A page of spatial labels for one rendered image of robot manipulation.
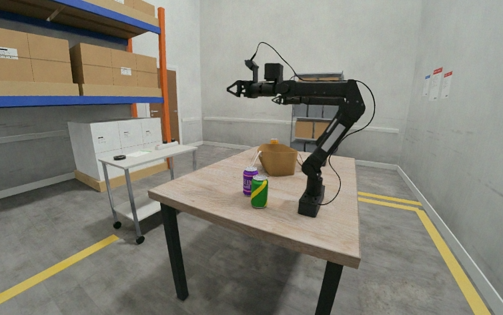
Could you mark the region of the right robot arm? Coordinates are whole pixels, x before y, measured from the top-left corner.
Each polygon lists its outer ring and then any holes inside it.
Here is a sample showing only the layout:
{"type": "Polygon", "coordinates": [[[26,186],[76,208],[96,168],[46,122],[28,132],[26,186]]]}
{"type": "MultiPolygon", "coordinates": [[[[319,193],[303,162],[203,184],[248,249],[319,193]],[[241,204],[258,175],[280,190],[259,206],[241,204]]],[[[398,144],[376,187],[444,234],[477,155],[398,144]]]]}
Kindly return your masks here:
{"type": "Polygon", "coordinates": [[[323,134],[317,139],[317,141],[316,141],[317,146],[323,140],[325,135],[329,132],[330,128],[335,124],[337,118],[339,118],[339,116],[341,115],[340,112],[343,110],[343,108],[345,107],[345,103],[346,103],[344,98],[327,98],[327,97],[304,97],[304,98],[294,97],[292,100],[293,100],[292,102],[294,105],[300,105],[301,101],[302,101],[302,103],[304,103],[306,105],[338,105],[339,106],[339,109],[338,109],[336,115],[334,116],[333,120],[330,122],[328,127],[325,129],[323,134]]]}

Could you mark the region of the purple drink can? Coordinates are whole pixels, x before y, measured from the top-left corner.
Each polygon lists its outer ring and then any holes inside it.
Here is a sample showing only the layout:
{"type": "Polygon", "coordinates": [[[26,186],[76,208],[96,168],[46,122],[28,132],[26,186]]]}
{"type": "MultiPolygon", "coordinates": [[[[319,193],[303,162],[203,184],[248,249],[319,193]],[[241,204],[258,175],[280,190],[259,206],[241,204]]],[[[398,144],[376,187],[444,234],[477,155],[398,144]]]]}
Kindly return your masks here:
{"type": "Polygon", "coordinates": [[[251,197],[252,179],[256,175],[258,175],[258,171],[255,167],[246,167],[243,171],[243,193],[246,196],[251,197]]]}

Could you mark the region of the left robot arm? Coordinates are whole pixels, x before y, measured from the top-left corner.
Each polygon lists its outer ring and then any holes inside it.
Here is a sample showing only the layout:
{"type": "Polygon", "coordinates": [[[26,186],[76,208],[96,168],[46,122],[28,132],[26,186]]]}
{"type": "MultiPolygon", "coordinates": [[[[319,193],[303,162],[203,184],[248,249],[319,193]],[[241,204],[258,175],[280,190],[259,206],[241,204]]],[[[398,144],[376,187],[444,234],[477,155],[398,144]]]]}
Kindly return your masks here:
{"type": "Polygon", "coordinates": [[[341,115],[329,132],[302,164],[302,171],[307,175],[305,192],[299,199],[300,204],[317,207],[326,186],[321,177],[323,163],[357,122],[366,110],[364,100],[354,79],[348,81],[284,81],[284,66],[281,63],[265,63],[264,79],[260,91],[264,97],[331,97],[346,98],[341,115]],[[348,84],[348,85],[347,85],[348,84]],[[276,87],[276,90],[275,90],[276,87]]]}

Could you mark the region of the tan bag with white handle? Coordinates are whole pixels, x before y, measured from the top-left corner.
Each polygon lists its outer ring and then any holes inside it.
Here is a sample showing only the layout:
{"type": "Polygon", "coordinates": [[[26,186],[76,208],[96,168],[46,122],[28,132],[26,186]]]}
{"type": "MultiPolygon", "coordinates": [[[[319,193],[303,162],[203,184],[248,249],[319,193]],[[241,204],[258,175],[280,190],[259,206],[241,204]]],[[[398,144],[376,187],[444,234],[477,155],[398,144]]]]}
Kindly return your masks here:
{"type": "Polygon", "coordinates": [[[270,176],[294,175],[296,161],[302,166],[297,159],[299,152],[284,144],[264,143],[257,150],[258,154],[252,166],[249,164],[249,167],[253,167],[259,157],[261,164],[270,176]]]}

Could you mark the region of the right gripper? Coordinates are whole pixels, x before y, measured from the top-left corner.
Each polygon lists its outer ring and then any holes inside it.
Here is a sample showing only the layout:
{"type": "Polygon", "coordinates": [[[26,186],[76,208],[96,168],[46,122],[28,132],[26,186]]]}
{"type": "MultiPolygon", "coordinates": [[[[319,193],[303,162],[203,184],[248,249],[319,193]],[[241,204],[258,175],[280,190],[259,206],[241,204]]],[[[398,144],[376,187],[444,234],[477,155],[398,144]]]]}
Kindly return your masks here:
{"type": "Polygon", "coordinates": [[[292,105],[293,104],[293,102],[292,102],[293,100],[292,99],[293,99],[293,97],[284,97],[282,95],[279,95],[279,96],[273,98],[272,102],[274,102],[276,104],[279,104],[279,105],[281,105],[281,104],[283,104],[283,105],[288,105],[288,104],[292,105]],[[277,98],[279,98],[279,101],[278,101],[277,98]],[[276,99],[276,101],[274,101],[274,99],[276,99]],[[281,103],[282,99],[283,99],[283,103],[281,103]]]}

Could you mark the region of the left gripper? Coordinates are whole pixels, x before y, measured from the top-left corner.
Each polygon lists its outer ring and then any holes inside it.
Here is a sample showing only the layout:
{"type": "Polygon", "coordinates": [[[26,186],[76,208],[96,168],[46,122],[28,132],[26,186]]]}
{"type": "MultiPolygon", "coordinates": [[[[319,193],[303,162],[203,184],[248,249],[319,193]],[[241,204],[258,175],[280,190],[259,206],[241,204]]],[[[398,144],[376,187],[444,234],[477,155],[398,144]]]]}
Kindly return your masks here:
{"type": "Polygon", "coordinates": [[[244,97],[252,98],[252,99],[256,99],[258,97],[263,97],[262,93],[260,92],[262,90],[261,87],[262,87],[263,83],[258,83],[258,68],[259,68],[259,66],[252,60],[250,60],[250,62],[253,65],[253,80],[250,80],[250,81],[237,80],[232,85],[230,85],[229,87],[226,88],[227,92],[233,94],[236,97],[241,97],[241,94],[243,94],[244,97]],[[236,92],[229,90],[230,88],[232,88],[234,86],[237,86],[236,92]],[[242,90],[245,90],[245,92],[242,92],[242,90]]]}

